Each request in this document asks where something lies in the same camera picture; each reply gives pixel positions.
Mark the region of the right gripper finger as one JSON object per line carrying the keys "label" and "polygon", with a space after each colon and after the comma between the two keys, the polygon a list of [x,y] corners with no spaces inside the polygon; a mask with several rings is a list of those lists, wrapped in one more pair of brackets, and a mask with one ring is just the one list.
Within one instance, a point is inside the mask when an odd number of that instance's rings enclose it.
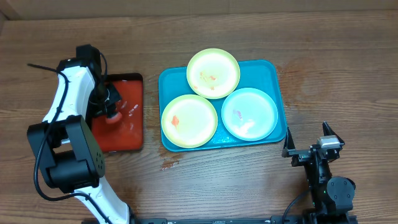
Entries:
{"label": "right gripper finger", "polygon": [[337,138],[337,140],[339,141],[340,146],[344,146],[344,145],[345,145],[344,140],[342,140],[342,139],[339,137],[339,135],[337,135],[337,134],[334,132],[334,130],[332,130],[332,128],[330,127],[330,125],[329,125],[326,121],[323,122],[322,127],[323,127],[323,134],[324,134],[324,136],[335,136],[335,137]]}
{"label": "right gripper finger", "polygon": [[290,128],[287,127],[285,142],[282,149],[282,157],[292,157],[295,152],[295,144],[290,132]]}

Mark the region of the yellow-green plate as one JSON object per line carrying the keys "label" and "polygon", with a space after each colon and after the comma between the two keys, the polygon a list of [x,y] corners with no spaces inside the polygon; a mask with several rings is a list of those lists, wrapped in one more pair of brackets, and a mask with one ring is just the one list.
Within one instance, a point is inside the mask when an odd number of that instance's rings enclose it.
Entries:
{"label": "yellow-green plate", "polygon": [[239,84],[241,70],[227,51],[210,48],[196,53],[187,65],[187,82],[197,94],[220,99],[232,93]]}
{"label": "yellow-green plate", "polygon": [[215,107],[198,95],[182,95],[173,99],[161,116],[165,137],[174,145],[185,149],[206,144],[218,127]]}

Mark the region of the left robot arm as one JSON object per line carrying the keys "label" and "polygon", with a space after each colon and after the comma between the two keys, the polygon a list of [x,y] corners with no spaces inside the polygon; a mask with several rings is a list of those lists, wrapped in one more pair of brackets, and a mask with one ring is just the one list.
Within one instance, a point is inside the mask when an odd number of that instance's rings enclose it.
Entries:
{"label": "left robot arm", "polygon": [[77,198],[97,223],[134,223],[130,206],[115,193],[105,177],[105,161],[88,120],[117,117],[120,94],[106,84],[103,54],[62,60],[54,69],[58,87],[41,123],[28,127],[35,156],[34,186],[48,201]]}

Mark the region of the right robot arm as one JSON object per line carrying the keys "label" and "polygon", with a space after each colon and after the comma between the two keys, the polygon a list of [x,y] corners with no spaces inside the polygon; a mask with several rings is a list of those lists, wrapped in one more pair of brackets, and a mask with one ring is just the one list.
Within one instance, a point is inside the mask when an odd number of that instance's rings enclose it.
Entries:
{"label": "right robot arm", "polygon": [[[308,190],[297,196],[285,209],[279,223],[341,223],[355,224],[358,219],[350,215],[356,184],[349,178],[332,176],[329,163],[340,158],[345,145],[325,121],[323,136],[308,149],[298,150],[290,130],[286,132],[282,157],[290,157],[293,167],[304,167]],[[289,210],[308,194],[312,197],[313,208],[306,209],[301,216],[289,216]]]}

